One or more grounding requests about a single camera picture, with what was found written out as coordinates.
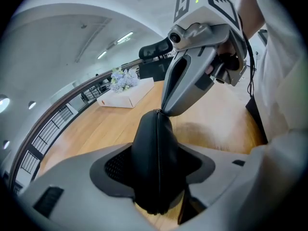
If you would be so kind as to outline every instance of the recessed light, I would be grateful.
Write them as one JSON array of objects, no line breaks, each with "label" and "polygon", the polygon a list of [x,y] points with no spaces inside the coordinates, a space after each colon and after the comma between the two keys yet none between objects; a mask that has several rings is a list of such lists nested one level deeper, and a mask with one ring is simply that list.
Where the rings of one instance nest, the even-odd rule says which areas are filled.
[{"label": "recessed light", "polygon": [[3,148],[6,149],[8,148],[10,142],[9,141],[3,141]]},{"label": "recessed light", "polygon": [[104,51],[97,59],[101,59],[102,58],[102,56],[104,56],[105,54],[106,54],[107,52],[106,51]]},{"label": "recessed light", "polygon": [[132,34],[133,34],[133,32],[130,32],[130,33],[126,34],[124,37],[120,38],[120,39],[117,41],[117,43],[121,42],[122,40],[126,39],[127,37],[129,37],[129,36],[132,35]]},{"label": "recessed light", "polygon": [[32,109],[36,104],[37,104],[36,102],[30,101],[29,104],[28,104],[29,110]]},{"label": "recessed light", "polygon": [[0,94],[0,113],[6,109],[7,106],[9,106],[10,99],[4,95]]}]

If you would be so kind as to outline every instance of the white shirt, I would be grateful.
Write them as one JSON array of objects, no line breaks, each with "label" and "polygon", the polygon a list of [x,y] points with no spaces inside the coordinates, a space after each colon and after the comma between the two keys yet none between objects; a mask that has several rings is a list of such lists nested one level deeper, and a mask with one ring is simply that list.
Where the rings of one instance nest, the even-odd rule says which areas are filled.
[{"label": "white shirt", "polygon": [[268,141],[308,128],[308,58],[292,19],[277,0],[257,0],[268,44],[256,72],[256,104]]}]

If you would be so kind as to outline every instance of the person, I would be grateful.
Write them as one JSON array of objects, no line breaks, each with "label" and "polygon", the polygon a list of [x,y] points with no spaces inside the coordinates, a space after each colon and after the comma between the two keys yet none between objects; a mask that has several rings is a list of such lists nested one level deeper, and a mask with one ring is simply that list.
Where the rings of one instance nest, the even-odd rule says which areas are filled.
[{"label": "person", "polygon": [[[265,24],[268,43],[246,108],[264,143],[295,128],[308,128],[308,67],[304,42],[278,0],[237,0],[243,31],[251,38]],[[229,42],[218,54],[234,53]]]}]

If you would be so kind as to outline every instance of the blue flowers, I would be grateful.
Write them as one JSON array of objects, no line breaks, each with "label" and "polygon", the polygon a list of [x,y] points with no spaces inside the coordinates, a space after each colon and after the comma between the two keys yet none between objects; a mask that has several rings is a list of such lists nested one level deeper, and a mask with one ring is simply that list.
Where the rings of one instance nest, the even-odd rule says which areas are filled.
[{"label": "blue flowers", "polygon": [[139,82],[136,71],[132,68],[128,71],[127,69],[122,71],[121,67],[113,69],[111,78],[110,89],[115,92],[128,90],[130,87],[137,86]]}]

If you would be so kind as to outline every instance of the railing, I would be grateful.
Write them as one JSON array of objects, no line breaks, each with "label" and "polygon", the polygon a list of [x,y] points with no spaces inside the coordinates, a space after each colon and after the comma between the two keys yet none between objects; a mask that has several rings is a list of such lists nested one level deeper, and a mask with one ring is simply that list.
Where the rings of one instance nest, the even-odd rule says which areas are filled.
[{"label": "railing", "polygon": [[[122,69],[128,69],[138,66],[140,63],[142,63],[142,60],[138,59],[121,67]],[[8,180],[9,189],[12,193],[17,193],[20,190],[16,182],[19,170],[24,170],[29,174],[33,172],[34,168],[37,171],[38,167],[35,167],[35,164],[38,164],[38,160],[41,161],[48,151],[48,142],[52,139],[55,131],[61,128],[62,120],[69,119],[72,115],[66,109],[68,102],[79,94],[83,94],[82,96],[88,100],[95,100],[106,91],[100,89],[99,85],[103,80],[110,78],[111,74],[112,71],[110,70],[82,83],[55,102],[37,120],[20,145],[13,160]]]}]

